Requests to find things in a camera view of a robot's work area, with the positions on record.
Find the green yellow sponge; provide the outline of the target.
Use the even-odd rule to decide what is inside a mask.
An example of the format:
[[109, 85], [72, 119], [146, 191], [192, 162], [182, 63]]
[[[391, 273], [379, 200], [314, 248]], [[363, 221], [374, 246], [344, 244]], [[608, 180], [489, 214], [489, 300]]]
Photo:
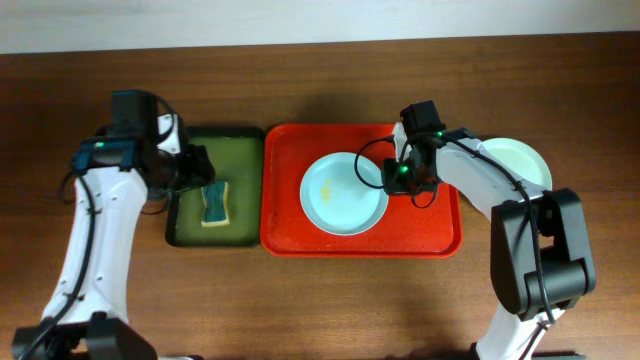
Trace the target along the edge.
[[215, 182], [201, 188], [204, 211], [201, 219], [203, 227], [219, 227], [230, 224], [228, 210], [229, 184]]

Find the light blue plate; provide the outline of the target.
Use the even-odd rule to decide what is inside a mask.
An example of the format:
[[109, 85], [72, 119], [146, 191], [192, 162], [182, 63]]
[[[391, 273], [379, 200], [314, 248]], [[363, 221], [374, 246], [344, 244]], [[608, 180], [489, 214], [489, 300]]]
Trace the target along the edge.
[[380, 184], [381, 170], [368, 158], [332, 153], [304, 173], [301, 207], [307, 219], [328, 234], [358, 235], [373, 228], [386, 213], [389, 196]]

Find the light green plate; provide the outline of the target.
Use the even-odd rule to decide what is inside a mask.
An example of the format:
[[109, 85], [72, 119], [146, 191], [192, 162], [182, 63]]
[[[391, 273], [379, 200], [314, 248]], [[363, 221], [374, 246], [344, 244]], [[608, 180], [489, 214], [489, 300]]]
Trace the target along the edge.
[[532, 182], [534, 164], [528, 156], [526, 143], [510, 138], [493, 138], [485, 140], [483, 145], [497, 160]]

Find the white plate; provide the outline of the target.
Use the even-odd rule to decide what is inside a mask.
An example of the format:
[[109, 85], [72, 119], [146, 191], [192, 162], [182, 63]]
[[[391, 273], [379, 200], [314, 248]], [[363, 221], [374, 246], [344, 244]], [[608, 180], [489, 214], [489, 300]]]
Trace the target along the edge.
[[529, 158], [533, 161], [532, 182], [545, 187], [547, 190], [553, 189], [553, 178], [551, 170], [544, 158], [531, 146], [527, 145]]

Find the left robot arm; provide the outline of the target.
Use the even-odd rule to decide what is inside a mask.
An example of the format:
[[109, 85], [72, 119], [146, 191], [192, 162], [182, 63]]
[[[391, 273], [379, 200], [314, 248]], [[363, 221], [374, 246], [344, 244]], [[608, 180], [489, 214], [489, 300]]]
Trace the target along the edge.
[[149, 359], [128, 323], [126, 292], [137, 221], [157, 195], [212, 182], [202, 145], [143, 136], [95, 137], [71, 163], [75, 214], [64, 265], [41, 322], [16, 330], [16, 359]]

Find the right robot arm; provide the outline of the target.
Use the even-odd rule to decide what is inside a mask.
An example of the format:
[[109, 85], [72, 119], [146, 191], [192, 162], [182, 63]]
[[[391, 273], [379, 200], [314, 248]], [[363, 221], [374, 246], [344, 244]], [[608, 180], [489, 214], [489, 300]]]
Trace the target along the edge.
[[531, 359], [544, 334], [596, 284], [580, 198], [528, 181], [495, 158], [468, 130], [391, 133], [404, 182], [390, 193], [413, 195], [433, 177], [461, 192], [490, 222], [490, 275], [499, 305], [470, 359]]

